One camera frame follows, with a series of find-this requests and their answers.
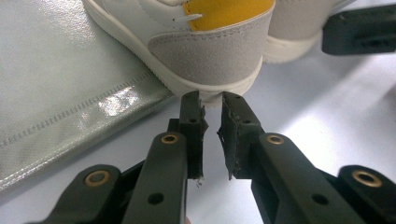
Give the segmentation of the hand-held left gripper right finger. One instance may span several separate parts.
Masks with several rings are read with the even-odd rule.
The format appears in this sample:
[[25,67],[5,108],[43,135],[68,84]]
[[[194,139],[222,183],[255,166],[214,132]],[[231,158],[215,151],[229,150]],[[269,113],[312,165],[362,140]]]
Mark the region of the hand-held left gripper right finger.
[[229,176],[251,181],[265,224],[364,224],[288,137],[262,129],[242,96],[222,94],[219,138]]

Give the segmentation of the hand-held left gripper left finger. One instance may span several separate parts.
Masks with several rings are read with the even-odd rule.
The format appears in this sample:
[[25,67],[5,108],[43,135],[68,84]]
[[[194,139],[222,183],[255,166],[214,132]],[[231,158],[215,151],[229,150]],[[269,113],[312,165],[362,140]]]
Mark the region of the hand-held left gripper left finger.
[[199,93],[181,98],[177,119],[152,141],[121,224],[185,224],[187,182],[203,176],[207,124]]

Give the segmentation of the white grey sneaker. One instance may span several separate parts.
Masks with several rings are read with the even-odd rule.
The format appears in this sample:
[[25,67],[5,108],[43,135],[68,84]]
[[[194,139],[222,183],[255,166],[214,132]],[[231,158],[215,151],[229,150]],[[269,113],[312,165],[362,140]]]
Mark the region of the white grey sneaker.
[[90,17],[175,95],[217,105],[262,68],[275,0],[82,0]]
[[263,61],[287,63],[304,56],[320,40],[334,12],[355,0],[276,0]]

